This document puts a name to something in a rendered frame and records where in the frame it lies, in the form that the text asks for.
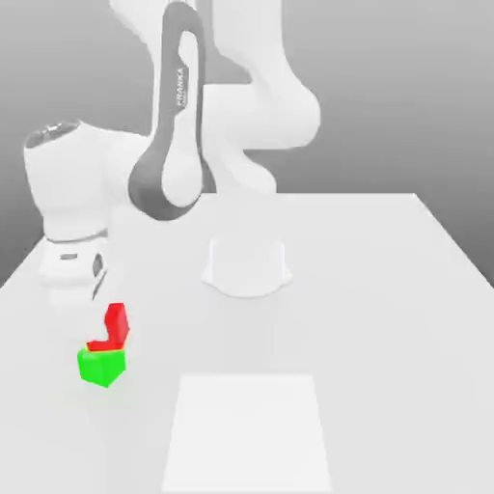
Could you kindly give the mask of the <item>small green cube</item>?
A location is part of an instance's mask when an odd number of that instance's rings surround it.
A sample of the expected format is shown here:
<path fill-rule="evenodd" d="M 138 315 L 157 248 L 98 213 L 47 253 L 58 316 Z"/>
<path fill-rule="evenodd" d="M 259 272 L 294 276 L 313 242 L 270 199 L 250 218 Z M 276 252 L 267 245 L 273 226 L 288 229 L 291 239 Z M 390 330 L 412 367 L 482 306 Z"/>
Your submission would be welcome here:
<path fill-rule="evenodd" d="M 82 380 L 108 388 L 125 371 L 125 351 L 92 352 L 81 348 L 77 352 L 77 364 Z"/>

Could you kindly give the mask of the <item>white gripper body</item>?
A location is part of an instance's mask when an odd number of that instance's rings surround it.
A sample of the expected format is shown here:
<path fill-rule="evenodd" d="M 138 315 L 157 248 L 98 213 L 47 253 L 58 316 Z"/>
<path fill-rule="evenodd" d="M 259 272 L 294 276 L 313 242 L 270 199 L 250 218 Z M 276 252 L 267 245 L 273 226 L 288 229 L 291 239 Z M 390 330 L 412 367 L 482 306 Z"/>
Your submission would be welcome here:
<path fill-rule="evenodd" d="M 102 287 L 108 270 L 103 269 L 91 282 L 54 286 L 48 289 L 50 303 L 57 308 L 73 308 L 91 304 Z"/>

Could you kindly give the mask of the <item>small red cube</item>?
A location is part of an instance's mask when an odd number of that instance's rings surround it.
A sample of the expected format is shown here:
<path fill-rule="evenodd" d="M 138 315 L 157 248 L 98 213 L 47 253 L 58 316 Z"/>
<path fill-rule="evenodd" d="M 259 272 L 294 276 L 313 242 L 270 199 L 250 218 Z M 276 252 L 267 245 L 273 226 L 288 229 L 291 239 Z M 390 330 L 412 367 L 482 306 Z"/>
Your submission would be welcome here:
<path fill-rule="evenodd" d="M 123 349 L 129 333 L 124 303 L 109 304 L 103 322 L 107 332 L 107 339 L 104 341 L 89 341 L 86 343 L 86 348 L 91 352 Z"/>

